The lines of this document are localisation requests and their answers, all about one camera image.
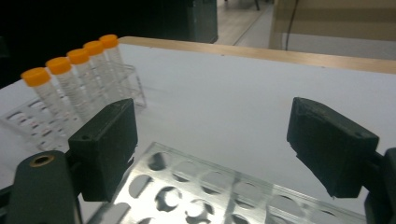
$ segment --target white surface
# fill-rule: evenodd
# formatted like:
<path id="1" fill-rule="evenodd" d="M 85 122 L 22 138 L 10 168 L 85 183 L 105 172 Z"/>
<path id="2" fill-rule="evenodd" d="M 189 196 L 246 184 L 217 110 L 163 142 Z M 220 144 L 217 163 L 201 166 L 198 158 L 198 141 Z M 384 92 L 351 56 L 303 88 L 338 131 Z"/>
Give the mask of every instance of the white surface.
<path id="1" fill-rule="evenodd" d="M 330 106 L 396 146 L 396 76 L 121 45 L 137 68 L 148 108 L 137 115 L 138 158 L 153 141 L 363 214 L 356 199 L 331 199 L 286 141 L 291 102 Z M 32 97 L 23 84 L 0 90 L 0 112 Z M 0 135 L 1 181 L 27 153 Z"/>

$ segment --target wooden table edge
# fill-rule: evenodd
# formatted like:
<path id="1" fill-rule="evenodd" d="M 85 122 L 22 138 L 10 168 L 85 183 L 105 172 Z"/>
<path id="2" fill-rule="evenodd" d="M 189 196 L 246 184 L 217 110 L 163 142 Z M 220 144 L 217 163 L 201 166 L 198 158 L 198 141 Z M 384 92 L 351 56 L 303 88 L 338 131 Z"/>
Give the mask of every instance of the wooden table edge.
<path id="1" fill-rule="evenodd" d="M 237 46 L 214 45 L 186 41 L 153 39 L 125 36 L 121 44 L 145 46 L 159 49 L 186 50 L 219 55 L 232 55 L 246 58 L 263 59 L 284 63 L 299 63 L 330 68 L 343 68 L 359 71 L 396 74 L 396 61 L 293 52 L 275 49 L 254 49 Z"/>

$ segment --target silver metal plate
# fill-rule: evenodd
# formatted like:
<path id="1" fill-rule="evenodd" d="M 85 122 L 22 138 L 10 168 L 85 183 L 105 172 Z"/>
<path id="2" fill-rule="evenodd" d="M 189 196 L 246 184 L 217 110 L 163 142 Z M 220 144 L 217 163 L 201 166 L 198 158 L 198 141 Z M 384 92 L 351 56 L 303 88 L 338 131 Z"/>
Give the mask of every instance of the silver metal plate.
<path id="1" fill-rule="evenodd" d="M 124 177 L 113 203 L 90 223 L 366 223 L 362 215 L 158 143 Z"/>

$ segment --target dark background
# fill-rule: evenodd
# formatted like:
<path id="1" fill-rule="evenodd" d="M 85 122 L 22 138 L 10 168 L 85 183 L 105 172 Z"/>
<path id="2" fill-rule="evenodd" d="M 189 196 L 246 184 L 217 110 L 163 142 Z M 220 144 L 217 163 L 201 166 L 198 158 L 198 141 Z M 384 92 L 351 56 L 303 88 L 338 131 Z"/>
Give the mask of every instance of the dark background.
<path id="1" fill-rule="evenodd" d="M 215 0 L 199 1 L 216 10 Z M 0 88 L 19 80 L 22 72 L 45 66 L 47 60 L 65 56 L 102 35 L 197 40 L 189 31 L 187 8 L 191 6 L 192 0 L 2 2 Z"/>

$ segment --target table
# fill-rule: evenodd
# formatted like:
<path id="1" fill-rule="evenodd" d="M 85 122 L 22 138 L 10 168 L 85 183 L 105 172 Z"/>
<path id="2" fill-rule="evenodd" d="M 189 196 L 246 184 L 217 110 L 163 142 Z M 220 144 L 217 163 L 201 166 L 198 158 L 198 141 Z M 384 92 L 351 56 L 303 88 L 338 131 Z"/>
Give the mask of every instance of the table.
<path id="1" fill-rule="evenodd" d="M 396 146 L 396 62 L 139 37 L 120 42 L 148 101 L 136 115 L 137 159 L 156 141 L 364 213 L 366 190 L 358 199 L 334 200 L 295 157 L 286 141 L 291 102 L 300 96 L 332 107 L 379 135 L 384 153 Z M 20 81 L 0 90 L 0 115 L 31 93 Z M 5 187 L 12 168 L 32 152 L 0 140 Z"/>

